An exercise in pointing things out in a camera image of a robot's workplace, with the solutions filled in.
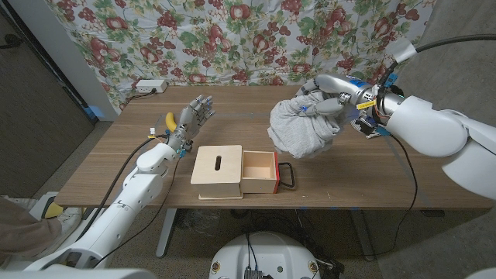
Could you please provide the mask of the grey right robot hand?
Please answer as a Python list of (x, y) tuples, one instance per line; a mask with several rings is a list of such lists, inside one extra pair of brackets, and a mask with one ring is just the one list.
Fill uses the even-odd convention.
[(335, 97), (303, 105), (299, 116), (338, 115), (347, 105), (354, 105), (357, 110), (368, 109), (377, 104), (379, 87), (350, 75), (319, 74), (303, 84), (296, 95), (308, 95), (315, 90)]

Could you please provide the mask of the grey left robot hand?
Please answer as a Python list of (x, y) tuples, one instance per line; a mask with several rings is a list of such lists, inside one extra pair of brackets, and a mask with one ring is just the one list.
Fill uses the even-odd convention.
[(200, 128), (215, 114), (212, 96), (199, 95), (181, 111), (179, 123), (167, 145), (174, 150), (184, 149), (198, 135)]

